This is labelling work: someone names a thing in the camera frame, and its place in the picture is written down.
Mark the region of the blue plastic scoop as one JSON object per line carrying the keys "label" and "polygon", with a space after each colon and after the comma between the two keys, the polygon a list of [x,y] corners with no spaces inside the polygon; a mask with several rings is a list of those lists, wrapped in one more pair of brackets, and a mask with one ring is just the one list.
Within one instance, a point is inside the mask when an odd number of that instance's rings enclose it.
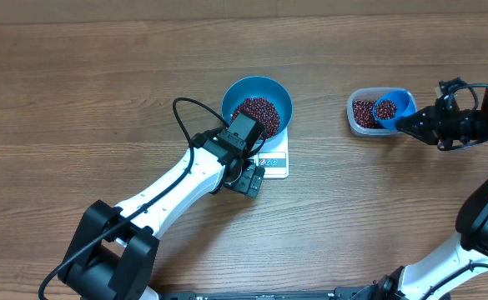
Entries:
{"label": "blue plastic scoop", "polygon": [[372,107],[374,120],[384,129],[395,131],[396,123],[416,112],[415,100],[405,89],[381,96]]}

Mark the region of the red adzuki beans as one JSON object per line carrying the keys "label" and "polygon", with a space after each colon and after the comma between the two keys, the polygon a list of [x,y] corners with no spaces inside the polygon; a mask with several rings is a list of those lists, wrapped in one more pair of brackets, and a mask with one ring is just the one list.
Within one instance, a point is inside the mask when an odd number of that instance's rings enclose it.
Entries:
{"label": "red adzuki beans", "polygon": [[228,123],[233,123],[242,113],[265,126],[266,137],[272,138],[288,125],[293,115],[293,103],[290,99],[241,98],[228,114]]}

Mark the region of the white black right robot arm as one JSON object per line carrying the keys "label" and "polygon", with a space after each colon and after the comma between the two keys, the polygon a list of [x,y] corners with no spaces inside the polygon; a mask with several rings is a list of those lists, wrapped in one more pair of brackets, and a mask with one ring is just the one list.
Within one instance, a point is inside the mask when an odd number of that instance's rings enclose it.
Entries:
{"label": "white black right robot arm", "polygon": [[[435,104],[401,117],[395,129],[441,151],[488,141],[488,83],[471,110],[459,109],[455,95],[475,91],[477,84],[461,78],[440,82]],[[419,262],[398,267],[382,277],[369,293],[371,299],[447,299],[450,291],[488,272],[488,179],[464,202],[455,220],[455,233]]]}

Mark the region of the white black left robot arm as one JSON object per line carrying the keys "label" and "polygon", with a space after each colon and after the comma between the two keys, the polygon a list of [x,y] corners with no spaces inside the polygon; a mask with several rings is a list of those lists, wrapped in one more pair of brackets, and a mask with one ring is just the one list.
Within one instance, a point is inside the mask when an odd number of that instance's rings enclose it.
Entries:
{"label": "white black left robot arm", "polygon": [[227,187],[257,195],[264,170],[247,160],[264,131],[241,113],[227,128],[189,139],[181,160],[141,193],[114,207],[98,200],[82,215],[63,262],[41,283],[53,278],[83,299],[156,299],[149,287],[161,237],[193,203]]}

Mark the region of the white digital kitchen scale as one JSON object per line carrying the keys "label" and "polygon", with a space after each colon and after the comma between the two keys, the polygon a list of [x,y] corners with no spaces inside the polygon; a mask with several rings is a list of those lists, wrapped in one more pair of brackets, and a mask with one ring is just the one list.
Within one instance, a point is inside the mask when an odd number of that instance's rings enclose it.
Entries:
{"label": "white digital kitchen scale", "polygon": [[288,128],[268,139],[249,160],[264,168],[264,179],[286,179],[289,176]]}

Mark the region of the teal plastic bowl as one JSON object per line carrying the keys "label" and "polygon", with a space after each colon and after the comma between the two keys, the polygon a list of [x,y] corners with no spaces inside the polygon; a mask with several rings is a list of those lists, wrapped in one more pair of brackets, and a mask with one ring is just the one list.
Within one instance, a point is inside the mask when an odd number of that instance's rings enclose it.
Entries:
{"label": "teal plastic bowl", "polygon": [[235,82],[225,93],[221,114],[227,123],[246,113],[265,128],[266,140],[288,127],[293,116],[293,102],[287,90],[269,77],[246,77]]}

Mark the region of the clear plastic container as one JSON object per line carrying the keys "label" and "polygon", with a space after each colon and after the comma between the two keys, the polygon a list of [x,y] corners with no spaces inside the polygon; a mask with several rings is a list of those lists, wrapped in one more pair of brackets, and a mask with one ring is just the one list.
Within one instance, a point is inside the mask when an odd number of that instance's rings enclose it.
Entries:
{"label": "clear plastic container", "polygon": [[387,93],[401,91],[407,100],[397,101],[396,107],[405,107],[406,115],[416,112],[415,98],[406,89],[400,87],[369,87],[356,90],[347,101],[346,111],[351,131],[360,137],[386,137],[399,134],[398,131],[384,128],[376,122],[372,110],[378,99]]}

